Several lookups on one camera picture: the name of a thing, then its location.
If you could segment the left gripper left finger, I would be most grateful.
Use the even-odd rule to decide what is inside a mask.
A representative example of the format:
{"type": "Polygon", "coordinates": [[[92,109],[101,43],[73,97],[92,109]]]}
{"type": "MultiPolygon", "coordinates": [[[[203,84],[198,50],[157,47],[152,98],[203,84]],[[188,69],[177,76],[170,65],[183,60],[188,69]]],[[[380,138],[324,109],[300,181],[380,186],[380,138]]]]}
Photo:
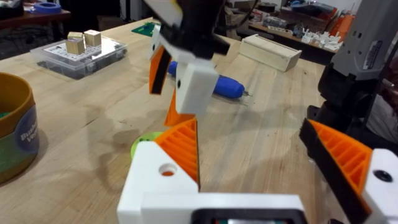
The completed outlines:
{"type": "Polygon", "coordinates": [[[194,192],[200,189],[197,120],[164,132],[139,136],[131,146],[131,165],[119,199],[119,223],[142,223],[144,194],[194,192]]]}

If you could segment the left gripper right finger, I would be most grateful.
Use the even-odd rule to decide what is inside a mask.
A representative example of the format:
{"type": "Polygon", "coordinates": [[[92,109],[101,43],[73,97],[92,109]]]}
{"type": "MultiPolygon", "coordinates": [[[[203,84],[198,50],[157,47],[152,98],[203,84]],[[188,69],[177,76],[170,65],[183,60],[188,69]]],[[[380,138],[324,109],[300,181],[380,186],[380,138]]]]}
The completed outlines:
{"type": "Polygon", "coordinates": [[[305,118],[299,137],[349,223],[397,223],[397,156],[305,118]]]}

